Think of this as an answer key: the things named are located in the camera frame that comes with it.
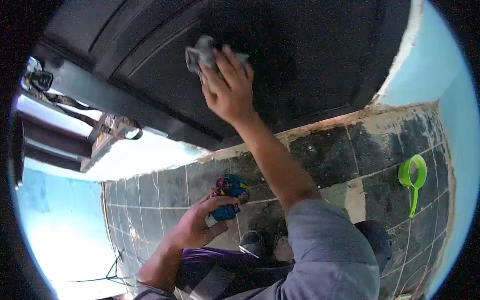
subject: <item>foot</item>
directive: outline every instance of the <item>foot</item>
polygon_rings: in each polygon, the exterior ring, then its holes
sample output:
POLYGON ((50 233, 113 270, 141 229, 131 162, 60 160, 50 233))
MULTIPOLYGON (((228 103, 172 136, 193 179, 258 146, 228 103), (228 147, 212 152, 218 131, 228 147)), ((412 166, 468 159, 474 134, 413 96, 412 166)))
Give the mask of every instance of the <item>foot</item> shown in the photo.
POLYGON ((249 253, 255 257, 263 256, 265 253, 264 239, 256 230, 245 232, 241 237, 239 247, 243 253, 249 253))

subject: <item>wall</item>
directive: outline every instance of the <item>wall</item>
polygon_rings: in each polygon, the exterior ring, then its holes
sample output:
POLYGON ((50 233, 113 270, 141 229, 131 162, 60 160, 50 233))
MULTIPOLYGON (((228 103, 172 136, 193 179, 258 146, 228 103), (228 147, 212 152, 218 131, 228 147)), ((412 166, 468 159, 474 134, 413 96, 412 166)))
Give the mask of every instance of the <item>wall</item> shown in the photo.
POLYGON ((480 182, 480 120, 468 67, 454 37, 435 8, 423 3, 421 25, 403 60, 373 107, 401 106, 439 99, 456 179, 454 216, 444 260, 427 294, 439 288, 458 256, 470 227, 480 182))
POLYGON ((21 226, 59 299, 100 299, 125 292, 105 280, 114 261, 101 208, 98 183, 48 175, 25 168, 17 191, 21 226))

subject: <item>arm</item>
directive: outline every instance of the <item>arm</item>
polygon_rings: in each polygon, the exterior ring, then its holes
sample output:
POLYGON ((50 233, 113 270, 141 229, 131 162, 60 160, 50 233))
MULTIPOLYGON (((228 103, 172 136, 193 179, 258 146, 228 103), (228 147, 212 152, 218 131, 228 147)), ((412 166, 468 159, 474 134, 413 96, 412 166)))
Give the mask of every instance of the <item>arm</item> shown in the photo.
POLYGON ((224 47, 223 53, 215 51, 214 54, 225 80, 201 65, 204 72, 202 91, 207 104, 242 137, 285 215, 295 203, 314 196, 319 198, 311 176, 254 111, 251 67, 241 65, 229 47, 224 47), (210 91, 209 84, 215 87, 217 94, 210 91))
POLYGON ((192 205, 180 222, 162 240, 155 252, 138 271, 137 280, 167 292, 175 289, 175 278, 185 248, 201 248, 235 225, 235 220, 217 222, 208 227, 208 213, 221 205, 238 203, 237 198, 206 197, 192 205))

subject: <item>dark floor tile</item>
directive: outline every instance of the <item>dark floor tile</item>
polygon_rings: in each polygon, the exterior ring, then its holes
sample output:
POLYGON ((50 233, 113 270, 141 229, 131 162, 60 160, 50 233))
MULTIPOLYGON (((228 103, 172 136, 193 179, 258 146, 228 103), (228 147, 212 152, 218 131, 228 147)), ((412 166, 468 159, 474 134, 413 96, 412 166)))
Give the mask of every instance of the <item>dark floor tile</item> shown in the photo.
POLYGON ((442 233, 435 242, 433 242, 432 253, 428 261, 428 270, 432 270, 438 263, 438 258, 441 257, 442 246, 444 245, 446 232, 442 233))
POLYGON ((178 224, 187 209, 160 209, 160 211, 162 214, 163 232, 167 234, 178 224))
POLYGON ((425 270, 427 269, 428 258, 430 256, 431 246, 425 249, 419 256, 405 264, 402 277, 398 282, 395 295, 400 293, 413 292, 420 284, 425 270))
POLYGON ((115 232, 115 239, 117 241, 115 246, 117 247, 118 251, 122 251, 123 249, 125 249, 125 242, 123 241, 123 233, 118 229, 115 229, 114 232, 115 232))
POLYGON ((364 178, 365 216, 390 229, 406 219, 410 211, 409 191, 398 182, 398 168, 389 168, 364 178))
POLYGON ((437 164, 438 194, 442 194, 448 189, 448 166, 445 158, 448 153, 444 144, 440 144, 433 149, 433 155, 437 164))
POLYGON ((380 278, 380 293, 378 300, 390 300, 395 293, 396 284, 402 269, 398 269, 385 277, 380 278))
POLYGON ((427 179, 424 185, 419 189, 416 212, 421 211, 427 205, 437 199, 437 172, 435 170, 435 161, 431 150, 421 155, 427 165, 427 179))
POLYGON ((125 188, 125 179, 117 181, 116 187, 117 203, 119 205, 127 205, 127 190, 125 188))
POLYGON ((160 207, 188 207, 185 167, 158 172, 160 207))
POLYGON ((103 197, 105 199, 105 204, 109 205, 112 204, 112 201, 110 199, 110 184, 105 183, 103 186, 103 197))
POLYGON ((146 261, 150 258, 148 255, 147 244, 139 239, 133 239, 133 246, 135 247, 135 253, 137 253, 137 259, 140 265, 144 265, 146 261))
POLYGON ((401 267, 405 262, 409 230, 410 221, 407 221, 400 226, 388 230, 388 234, 392 238, 392 259, 387 263, 383 274, 388 274, 392 272, 393 270, 401 267))
POLYGON ((336 127, 298 138, 290 143, 293 156, 321 188, 358 177, 345 127, 336 127))
POLYGON ((128 222, 127 208, 119 206, 120 229, 124 232, 130 232, 130 225, 128 222))
POLYGON ((270 255, 276 240, 286 235, 285 216, 278 200, 246 204, 237 215, 240 235, 255 229, 265 240, 266 254, 270 255))
POLYGON ((411 219, 407 261, 422 252, 433 242, 437 220, 437 202, 425 208, 411 219))
POLYGON ((140 208, 128 207, 127 213, 128 213, 128 220, 130 225, 129 233, 134 238, 140 238, 144 240, 145 236, 144 236, 144 229, 142 226, 142 215, 140 214, 140 208))
POLYGON ((116 229, 121 229, 118 206, 112 205, 110 208, 112 210, 113 227, 116 229))
POLYGON ((130 271, 130 260, 126 253, 122 254, 122 260, 119 263, 119 269, 124 277, 133 276, 132 271, 130 271))
POLYGON ((113 225, 113 215, 112 215, 112 207, 110 205, 105 206, 106 213, 107 213, 107 226, 108 225, 113 225))
POLYGON ((157 173, 152 172, 140 176, 138 184, 140 186, 140 207, 159 207, 157 173))
POLYGON ((250 190, 250 201, 275 198, 250 152, 230 159, 230 173, 242 177, 250 190))
POLYGON ((437 115, 428 108, 422 108, 425 124, 432 146, 438 145, 443 139, 443 129, 437 115))
MULTIPOLYGON (((212 216, 209 217, 206 222, 209 227, 216 223, 212 216)), ((207 247, 239 250, 238 245, 240 245, 239 227, 235 224, 232 228, 229 228, 227 231, 214 238, 207 247)))
POLYGON ((399 121, 400 142, 402 143, 404 159, 414 156, 430 148, 427 129, 417 114, 412 119, 399 121))
POLYGON ((437 237, 447 228, 449 205, 450 193, 445 192, 438 198, 437 230, 435 233, 437 237))
POLYGON ((112 244, 114 246, 118 244, 117 235, 115 234, 115 228, 112 225, 108 227, 108 236, 110 237, 110 240, 112 241, 112 244))
POLYGON ((216 180, 230 172, 228 159, 212 159, 204 164, 187 165, 187 183, 189 203, 202 199, 209 194, 216 180))
POLYGON ((138 176, 127 179, 125 182, 127 205, 140 207, 140 196, 138 195, 138 176))
POLYGON ((383 128, 367 130, 363 122, 348 126, 360 176, 368 175, 402 162, 403 153, 395 127, 391 123, 383 128))
POLYGON ((123 233, 123 241, 125 242, 125 253, 128 256, 129 261, 129 271, 131 276, 135 276, 140 270, 140 265, 138 264, 137 254, 135 252, 135 246, 133 245, 132 237, 126 233, 123 233))
POLYGON ((142 208, 141 211, 145 240, 147 241, 147 244, 154 244, 156 247, 163 239, 160 209, 142 208))
POLYGON ((117 204, 117 182, 107 182, 105 184, 105 191, 108 195, 108 200, 111 204, 117 204))

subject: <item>cleaning cloth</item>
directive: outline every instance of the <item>cleaning cloth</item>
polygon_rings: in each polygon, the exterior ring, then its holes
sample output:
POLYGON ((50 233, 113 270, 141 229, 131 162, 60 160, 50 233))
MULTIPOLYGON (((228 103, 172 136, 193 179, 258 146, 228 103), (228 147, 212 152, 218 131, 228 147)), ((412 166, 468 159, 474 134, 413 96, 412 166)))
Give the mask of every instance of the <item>cleaning cloth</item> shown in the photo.
MULTIPOLYGON (((218 75, 223 78, 213 57, 212 49, 214 48, 214 44, 215 40, 211 36, 204 35, 198 39, 198 42, 194 48, 185 48, 185 60, 187 62, 187 68, 190 72, 197 73, 200 77, 200 81, 202 80, 202 70, 200 69, 199 65, 200 61, 203 61, 207 67, 215 70, 218 75)), ((237 59, 240 62, 246 62, 248 57, 248 54, 237 53, 237 59)), ((215 93, 215 89, 211 85, 210 90, 212 93, 215 93)))

